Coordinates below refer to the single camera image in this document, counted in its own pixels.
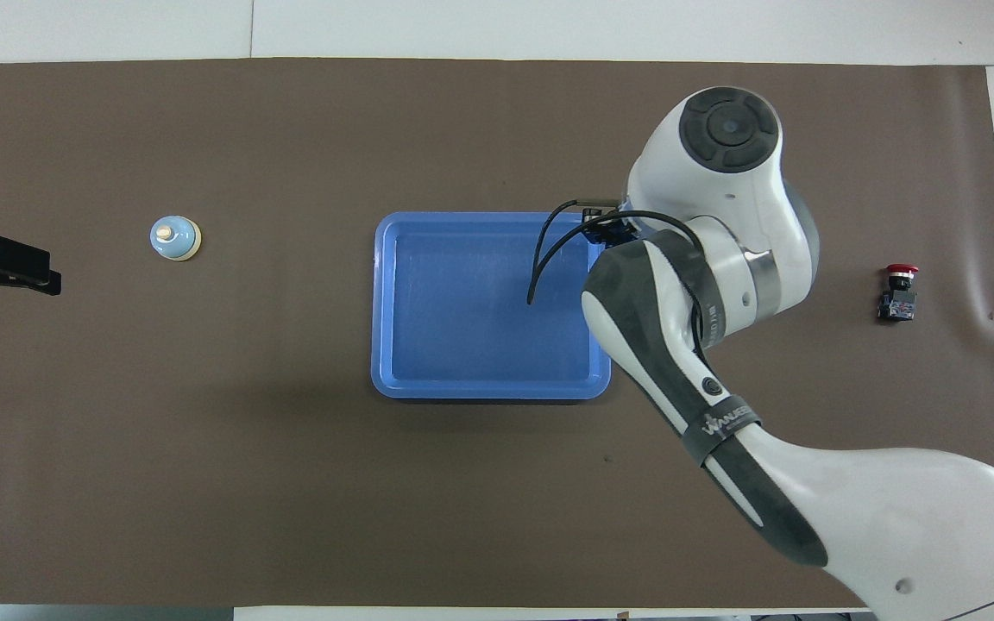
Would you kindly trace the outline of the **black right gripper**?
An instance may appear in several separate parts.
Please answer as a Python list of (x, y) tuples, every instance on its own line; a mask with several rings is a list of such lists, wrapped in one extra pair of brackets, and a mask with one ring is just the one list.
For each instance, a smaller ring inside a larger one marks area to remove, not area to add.
[(590, 244), (602, 245), (605, 250), (623, 245), (639, 238), (638, 229), (623, 217), (615, 217), (607, 223), (590, 224), (596, 217), (619, 215), (619, 207), (611, 209), (587, 207), (582, 209), (582, 236)]

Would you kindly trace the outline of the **red push button switch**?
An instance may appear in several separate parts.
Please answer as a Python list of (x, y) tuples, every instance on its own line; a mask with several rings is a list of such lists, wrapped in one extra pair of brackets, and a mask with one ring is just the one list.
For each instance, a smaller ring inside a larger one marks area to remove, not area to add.
[(915, 318), (915, 276), (919, 268), (909, 263), (889, 264), (884, 268), (886, 287), (881, 291), (877, 307), (880, 322), (910, 322)]

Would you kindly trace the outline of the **blue plastic tray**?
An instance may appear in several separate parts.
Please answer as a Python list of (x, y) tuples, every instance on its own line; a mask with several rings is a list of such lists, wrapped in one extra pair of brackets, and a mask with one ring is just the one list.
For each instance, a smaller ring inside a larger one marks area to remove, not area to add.
[(386, 216), (374, 236), (371, 379), (389, 398), (557, 400), (599, 397), (611, 358), (584, 321), (580, 294), (602, 252), (564, 244), (528, 304), (543, 212)]

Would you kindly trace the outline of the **brown table mat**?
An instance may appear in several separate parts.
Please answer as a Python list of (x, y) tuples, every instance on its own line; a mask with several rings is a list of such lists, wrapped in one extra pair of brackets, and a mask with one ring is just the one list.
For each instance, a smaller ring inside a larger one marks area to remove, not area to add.
[[(808, 298), (708, 358), (781, 439), (994, 465), (994, 134), (971, 66), (241, 59), (0, 64), (0, 604), (853, 608), (630, 379), (401, 402), (369, 376), (374, 233), (618, 196), (688, 94), (784, 125)], [(149, 243), (185, 216), (186, 262)], [(915, 318), (880, 322), (909, 263)]]

